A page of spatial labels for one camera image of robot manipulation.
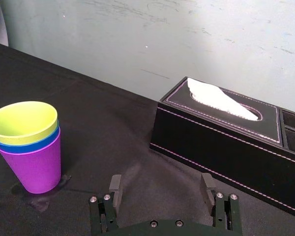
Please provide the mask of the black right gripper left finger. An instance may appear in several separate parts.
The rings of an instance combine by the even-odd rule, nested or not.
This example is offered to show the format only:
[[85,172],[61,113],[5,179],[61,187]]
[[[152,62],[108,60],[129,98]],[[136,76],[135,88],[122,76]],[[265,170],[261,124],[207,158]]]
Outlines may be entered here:
[[93,195],[88,200],[92,236],[118,229],[117,214],[122,199],[121,177],[122,175],[112,176],[109,193]]

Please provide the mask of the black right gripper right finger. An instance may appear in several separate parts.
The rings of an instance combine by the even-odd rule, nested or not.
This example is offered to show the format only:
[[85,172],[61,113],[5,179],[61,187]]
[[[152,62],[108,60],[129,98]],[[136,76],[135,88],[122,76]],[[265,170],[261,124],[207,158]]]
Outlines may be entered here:
[[235,193],[227,195],[218,190],[209,173],[201,174],[200,191],[212,217],[212,226],[220,230],[222,234],[241,234],[242,224],[238,195]]

